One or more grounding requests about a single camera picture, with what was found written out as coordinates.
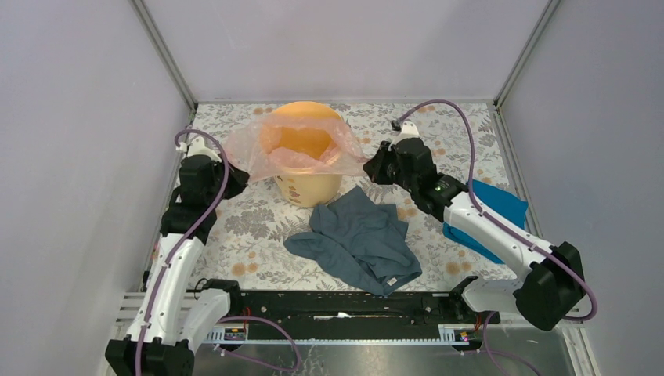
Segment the pink plastic trash bag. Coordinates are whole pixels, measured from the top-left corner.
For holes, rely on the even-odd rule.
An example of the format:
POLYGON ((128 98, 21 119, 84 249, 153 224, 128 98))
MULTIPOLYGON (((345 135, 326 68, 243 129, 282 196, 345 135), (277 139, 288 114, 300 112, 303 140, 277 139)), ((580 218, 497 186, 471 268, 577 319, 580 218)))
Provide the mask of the pink plastic trash bag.
POLYGON ((226 156, 251 182, 278 175, 362 175, 368 157, 340 118, 270 114, 233 130, 226 156))

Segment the yellow plastic trash bin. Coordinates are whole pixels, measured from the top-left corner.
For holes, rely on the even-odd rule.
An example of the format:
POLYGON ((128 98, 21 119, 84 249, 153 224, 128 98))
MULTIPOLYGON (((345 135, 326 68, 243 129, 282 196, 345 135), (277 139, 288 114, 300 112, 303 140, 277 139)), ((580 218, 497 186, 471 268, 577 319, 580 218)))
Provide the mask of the yellow plastic trash bin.
POLYGON ((274 177, 283 196, 300 207, 314 207, 330 201, 341 187, 342 177, 334 174, 316 175, 310 168, 294 161, 303 155, 321 163, 331 164, 338 159, 337 144, 328 130, 313 128, 324 121, 337 123, 341 115, 330 107, 312 101, 299 101, 283 105, 273 113, 279 117, 297 120, 302 128, 285 128, 266 124, 260 133, 263 152, 274 160, 282 173, 274 177))

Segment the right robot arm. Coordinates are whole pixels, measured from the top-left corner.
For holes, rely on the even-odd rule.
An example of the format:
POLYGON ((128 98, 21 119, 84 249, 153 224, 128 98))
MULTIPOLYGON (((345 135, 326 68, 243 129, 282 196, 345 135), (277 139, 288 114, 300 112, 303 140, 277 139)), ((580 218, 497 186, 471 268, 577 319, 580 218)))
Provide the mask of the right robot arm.
POLYGON ((552 330, 588 294, 579 251, 528 233, 479 200, 469 185, 438 172, 419 138, 381 142, 363 165, 373 183, 396 185, 425 214, 466 233, 515 274, 513 280, 469 277, 449 301, 453 319, 467 323, 479 313, 518 313, 532 326, 552 330))

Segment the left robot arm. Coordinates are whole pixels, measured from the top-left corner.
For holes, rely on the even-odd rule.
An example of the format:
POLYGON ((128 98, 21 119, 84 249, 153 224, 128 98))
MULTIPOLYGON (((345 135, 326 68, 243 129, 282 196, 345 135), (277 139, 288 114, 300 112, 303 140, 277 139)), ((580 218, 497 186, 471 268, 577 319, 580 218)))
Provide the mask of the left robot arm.
POLYGON ((186 285, 214 226, 220 201, 247 187, 249 174, 216 155, 185 157, 162 215, 153 276, 124 338, 108 342, 105 357, 117 375, 191 375, 195 353, 219 319, 240 317, 236 281, 205 287, 184 320, 186 285))

